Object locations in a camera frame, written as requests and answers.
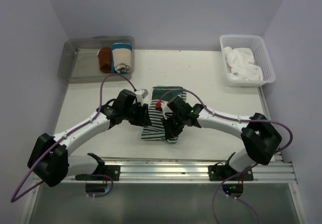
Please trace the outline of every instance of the striped cloth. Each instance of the striped cloth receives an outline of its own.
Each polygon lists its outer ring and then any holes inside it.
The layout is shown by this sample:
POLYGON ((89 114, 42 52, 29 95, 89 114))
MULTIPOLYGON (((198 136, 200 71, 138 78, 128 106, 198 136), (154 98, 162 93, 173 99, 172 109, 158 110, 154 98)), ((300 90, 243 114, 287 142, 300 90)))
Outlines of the striped cloth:
MULTIPOLYGON (((153 87, 151 94, 151 102, 149 105, 149 116, 152 122, 152 126, 147 126, 143 128, 141 139, 146 141, 165 141, 165 129, 161 122, 163 118, 163 113, 155 109, 156 103, 159 101, 160 97, 173 89, 183 89, 182 87, 153 87)), ((164 101, 169 101, 175 96, 180 96, 184 101, 186 101, 186 92, 171 92, 165 96, 164 101)), ((178 137, 168 139, 168 143, 176 143, 178 137)))

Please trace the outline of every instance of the folded towel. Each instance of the folded towel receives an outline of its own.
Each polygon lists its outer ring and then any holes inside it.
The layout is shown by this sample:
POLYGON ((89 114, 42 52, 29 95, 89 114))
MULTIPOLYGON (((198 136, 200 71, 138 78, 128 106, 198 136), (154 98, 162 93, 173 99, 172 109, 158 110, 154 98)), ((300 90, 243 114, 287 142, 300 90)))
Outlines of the folded towel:
POLYGON ((98 53, 100 70, 104 73, 112 71, 112 52, 110 47, 104 47, 98 53))
MULTIPOLYGON (((149 105, 149 116, 152 126, 143 127, 141 139, 146 141, 165 141, 165 129, 161 122, 163 113, 155 109, 155 105, 159 102, 160 97, 173 89, 183 89, 182 87, 153 87, 151 93, 151 102, 149 105)), ((169 101, 175 96, 180 96, 184 101, 186 100, 186 92, 171 92, 165 96, 163 101, 169 101)), ((170 138, 167 140, 169 143, 176 143, 178 137, 170 138)))
POLYGON ((112 72, 119 74, 132 71, 132 46, 126 43, 116 43, 112 50, 112 72))
POLYGON ((248 48, 225 47, 223 52, 226 57, 226 62, 231 67, 229 76, 233 80, 248 80, 248 81, 262 81, 262 69, 254 65, 253 52, 248 48))

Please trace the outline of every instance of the transparent container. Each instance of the transparent container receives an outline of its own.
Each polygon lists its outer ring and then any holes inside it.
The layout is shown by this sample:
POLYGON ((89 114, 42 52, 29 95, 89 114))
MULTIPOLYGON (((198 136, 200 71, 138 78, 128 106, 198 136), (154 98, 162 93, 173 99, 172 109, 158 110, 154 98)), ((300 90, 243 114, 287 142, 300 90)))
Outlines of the transparent container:
POLYGON ((222 35, 220 37, 220 47, 224 68, 227 78, 227 84, 230 87, 260 87, 266 83, 275 81, 275 72, 273 65, 268 54, 264 40, 255 35, 222 35), (246 80, 233 80, 230 78, 230 66, 226 63, 226 57, 223 52, 225 47, 235 48, 249 48, 254 54, 255 65, 258 65, 263 72, 263 81, 246 81, 246 80))
MULTIPOLYGON (((67 40, 61 55, 58 77, 68 83, 101 82, 110 73, 100 71, 98 52, 115 43, 128 43, 132 46, 132 68, 123 76, 130 79, 134 72, 134 39, 130 36, 94 37, 67 40)), ((121 81, 121 77, 108 80, 121 81)))

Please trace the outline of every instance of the black mounting bracket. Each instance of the black mounting bracket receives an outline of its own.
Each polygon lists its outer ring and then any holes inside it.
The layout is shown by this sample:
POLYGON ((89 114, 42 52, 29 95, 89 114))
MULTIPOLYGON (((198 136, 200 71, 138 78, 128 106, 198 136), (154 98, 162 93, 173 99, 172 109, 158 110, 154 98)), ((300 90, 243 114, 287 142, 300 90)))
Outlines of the black mounting bracket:
MULTIPOLYGON (((104 165, 101 169, 100 175, 107 175, 113 181, 118 181, 120 179, 121 166, 120 165, 104 165)), ((103 177, 90 176, 90 175, 76 175, 75 180, 86 180, 86 181, 100 181, 103 177)))
MULTIPOLYGON (((227 179, 228 177, 236 174, 237 172, 233 170, 228 165, 210 165, 208 166, 208 175, 210 181, 223 181, 227 179)), ((253 181, 253 172, 252 170, 249 170, 248 172, 243 174, 244 181, 253 181)), ((231 179, 231 181, 239 181, 240 176, 237 176, 234 179, 231 179)))

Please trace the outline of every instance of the white plastic basket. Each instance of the white plastic basket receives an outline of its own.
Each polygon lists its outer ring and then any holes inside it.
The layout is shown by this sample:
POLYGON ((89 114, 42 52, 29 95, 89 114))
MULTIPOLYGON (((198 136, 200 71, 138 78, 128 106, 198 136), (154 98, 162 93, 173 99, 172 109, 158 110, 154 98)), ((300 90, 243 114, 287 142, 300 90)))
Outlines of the white plastic basket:
POLYGON ((271 59, 264 40, 255 35, 222 35, 220 37, 220 47, 224 68, 226 72, 227 84, 231 87, 260 87, 266 83, 272 83, 275 80, 271 59), (229 77, 230 66, 226 63, 226 57, 223 53, 225 47, 249 48, 254 54, 255 65, 258 65, 263 71, 263 81, 233 80, 229 77))

